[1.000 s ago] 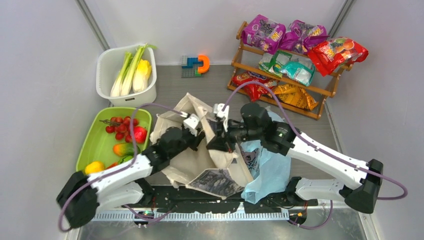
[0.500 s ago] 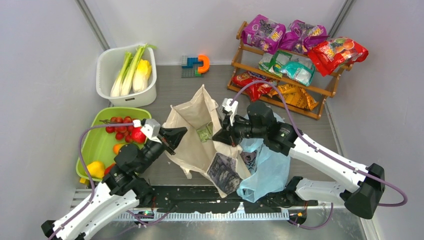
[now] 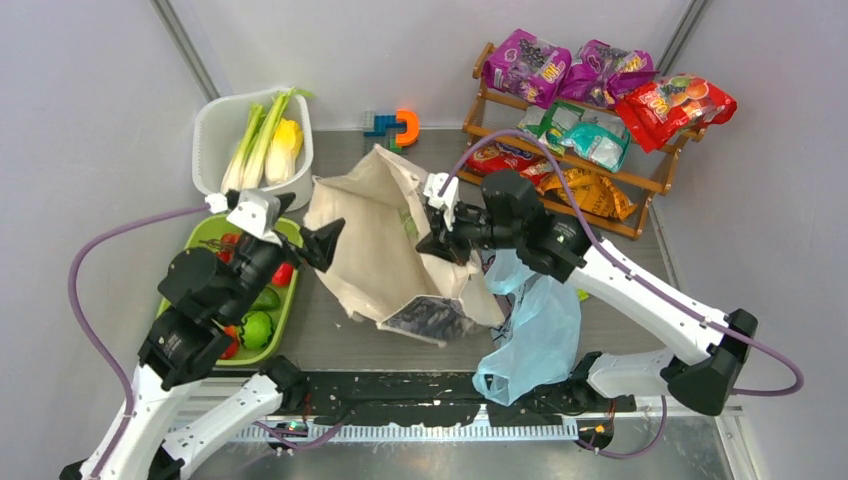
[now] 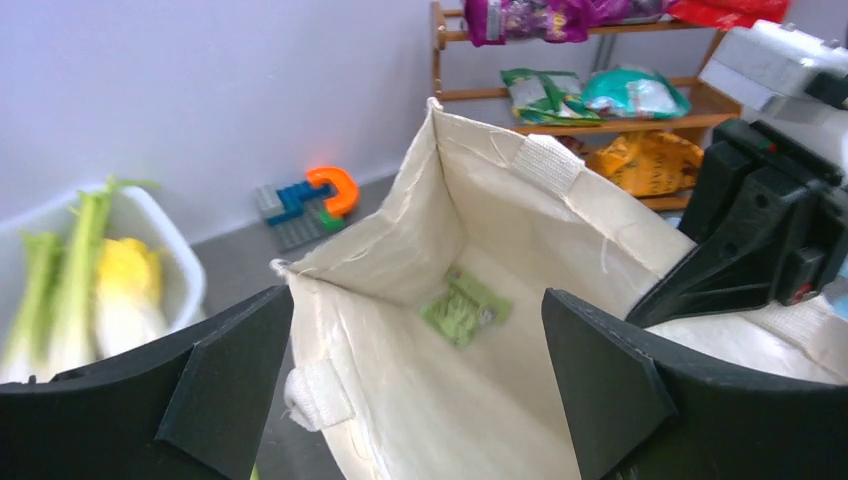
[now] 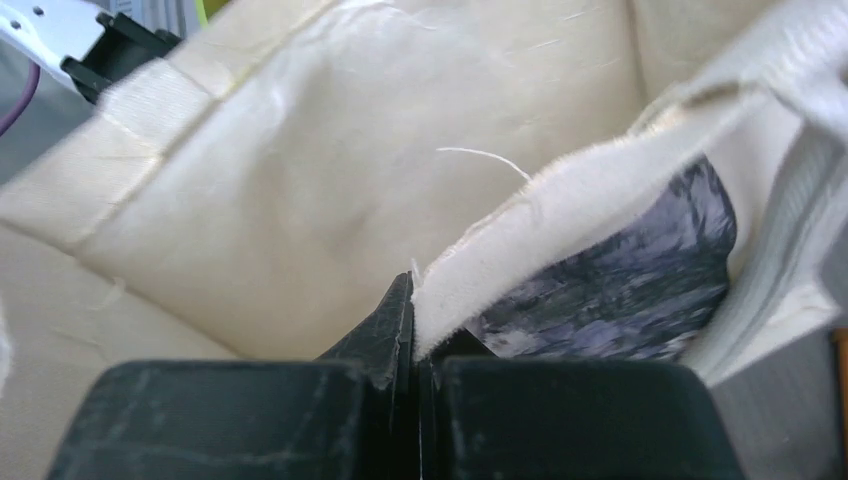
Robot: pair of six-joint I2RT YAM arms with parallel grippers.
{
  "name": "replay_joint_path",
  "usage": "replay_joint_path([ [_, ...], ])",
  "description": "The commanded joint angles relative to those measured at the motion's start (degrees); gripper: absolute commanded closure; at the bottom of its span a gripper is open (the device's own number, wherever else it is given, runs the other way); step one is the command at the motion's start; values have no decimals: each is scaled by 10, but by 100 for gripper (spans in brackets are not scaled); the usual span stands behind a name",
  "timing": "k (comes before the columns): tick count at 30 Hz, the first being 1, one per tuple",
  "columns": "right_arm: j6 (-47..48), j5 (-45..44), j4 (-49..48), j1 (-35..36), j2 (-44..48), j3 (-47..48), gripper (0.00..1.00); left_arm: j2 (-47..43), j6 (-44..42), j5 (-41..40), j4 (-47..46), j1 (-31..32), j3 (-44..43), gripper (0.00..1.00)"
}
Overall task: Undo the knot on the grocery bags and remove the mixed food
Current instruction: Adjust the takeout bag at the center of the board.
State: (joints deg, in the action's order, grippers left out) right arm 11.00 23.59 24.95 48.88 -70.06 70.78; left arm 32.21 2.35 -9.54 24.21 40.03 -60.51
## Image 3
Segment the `red fruit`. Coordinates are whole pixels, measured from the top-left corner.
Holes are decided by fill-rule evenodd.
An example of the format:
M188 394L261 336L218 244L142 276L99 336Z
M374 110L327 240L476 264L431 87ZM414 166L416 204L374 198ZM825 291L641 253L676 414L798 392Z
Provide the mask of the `red fruit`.
M292 264L283 262L272 276L271 284L277 288L287 288L291 284L294 272L295 267Z

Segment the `yellow napa cabbage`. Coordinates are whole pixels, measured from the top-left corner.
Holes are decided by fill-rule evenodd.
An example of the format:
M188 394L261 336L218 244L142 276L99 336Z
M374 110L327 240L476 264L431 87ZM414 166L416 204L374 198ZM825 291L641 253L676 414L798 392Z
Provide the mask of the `yellow napa cabbage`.
M303 143L298 122L281 119L265 159L264 176L269 186L282 184L296 173L296 161Z

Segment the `green celery bunch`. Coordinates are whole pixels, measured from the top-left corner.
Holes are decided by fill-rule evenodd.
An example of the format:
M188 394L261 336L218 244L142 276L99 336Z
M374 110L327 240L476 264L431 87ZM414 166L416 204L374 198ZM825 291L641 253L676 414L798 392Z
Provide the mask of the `green celery bunch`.
M294 120L285 116L285 111L293 100L307 99L312 97L312 93L299 89L291 88L287 91L278 91L273 97L272 104L267 112L265 112L264 121L258 132L258 138L253 146L248 158L248 162L242 177L241 189L253 189L260 186L260 181L265 180L264 165L271 138L281 119ZM300 153L305 144L305 129L302 121L297 121L303 131L303 143Z

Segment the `orange potato chip bag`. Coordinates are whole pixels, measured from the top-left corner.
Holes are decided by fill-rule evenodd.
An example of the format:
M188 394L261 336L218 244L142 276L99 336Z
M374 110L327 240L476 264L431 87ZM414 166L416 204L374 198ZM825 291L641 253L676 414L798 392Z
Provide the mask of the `orange potato chip bag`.
M623 221L637 209L637 205L607 176L581 168L565 170L563 176L577 206L584 212ZM555 172L542 180L535 189L540 195L552 192L566 204L571 204Z

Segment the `canvas tote bag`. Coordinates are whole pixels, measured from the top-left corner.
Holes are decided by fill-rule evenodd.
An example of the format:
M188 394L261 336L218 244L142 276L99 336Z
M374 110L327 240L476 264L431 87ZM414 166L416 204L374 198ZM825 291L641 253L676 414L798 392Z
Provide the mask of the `canvas tote bag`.
M354 320L443 346L504 324L484 282L482 260L464 266L416 246L430 231L421 203L427 172L374 146L344 175L316 177L303 224L342 219L330 268L319 278Z

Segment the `green custard apple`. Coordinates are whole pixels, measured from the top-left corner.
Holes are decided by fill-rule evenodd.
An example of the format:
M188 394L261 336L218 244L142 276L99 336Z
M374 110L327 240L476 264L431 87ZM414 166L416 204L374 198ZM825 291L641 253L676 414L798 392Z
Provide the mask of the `green custard apple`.
M274 333L274 324L269 313L251 311L243 318L238 327L241 345L249 350L261 350L267 347Z

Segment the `blue plastic grocery bag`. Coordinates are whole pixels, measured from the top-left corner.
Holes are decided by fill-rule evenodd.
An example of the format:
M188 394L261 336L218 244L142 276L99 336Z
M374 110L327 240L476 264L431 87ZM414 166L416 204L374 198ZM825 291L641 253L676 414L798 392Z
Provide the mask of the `blue plastic grocery bag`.
M498 250L484 280L512 301L495 334L496 350L478 363L474 388L486 400L509 406L542 385L568 379L576 361L581 305L577 290L522 263L514 250Z

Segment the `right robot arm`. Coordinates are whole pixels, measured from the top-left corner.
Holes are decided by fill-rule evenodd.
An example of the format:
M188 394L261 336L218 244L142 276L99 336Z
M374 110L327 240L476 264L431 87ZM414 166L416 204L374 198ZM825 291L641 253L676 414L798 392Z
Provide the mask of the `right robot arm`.
M430 231L417 250L461 265L475 250L491 249L491 292L512 293L533 276L557 281L606 302L664 345L580 361L570 385L577 406L591 411L622 395L669 395L699 414L724 410L759 326L753 314L725 313L658 279L578 218L546 211L515 171L489 175L482 193L482 207L469 205L459 199L457 179L429 175L423 204Z

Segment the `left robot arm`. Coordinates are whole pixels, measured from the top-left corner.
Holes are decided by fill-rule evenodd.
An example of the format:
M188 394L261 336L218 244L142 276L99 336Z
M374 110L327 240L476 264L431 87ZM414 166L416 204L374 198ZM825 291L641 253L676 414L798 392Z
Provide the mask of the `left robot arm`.
M120 373L124 401L103 440L87 458L65 466L64 479L186 479L235 433L277 410L298 412L306 374L284 356L266 361L241 388L180 430L181 407L231 346L238 326L284 263L326 271L343 219L301 228L292 241L276 228L294 195L257 189L208 195L203 207L240 232L229 260L192 247L168 264L159 283L166 309L153 321L131 373Z

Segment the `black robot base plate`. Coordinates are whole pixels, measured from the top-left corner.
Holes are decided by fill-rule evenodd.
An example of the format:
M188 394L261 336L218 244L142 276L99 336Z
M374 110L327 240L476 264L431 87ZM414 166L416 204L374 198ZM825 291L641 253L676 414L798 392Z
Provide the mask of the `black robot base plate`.
M308 371L274 413L326 426L451 427L469 425L483 411L495 427L517 427L551 426L581 414L607 419L634 409L631 396L604 399L572 381L537 387L502 406L476 391L470 372Z

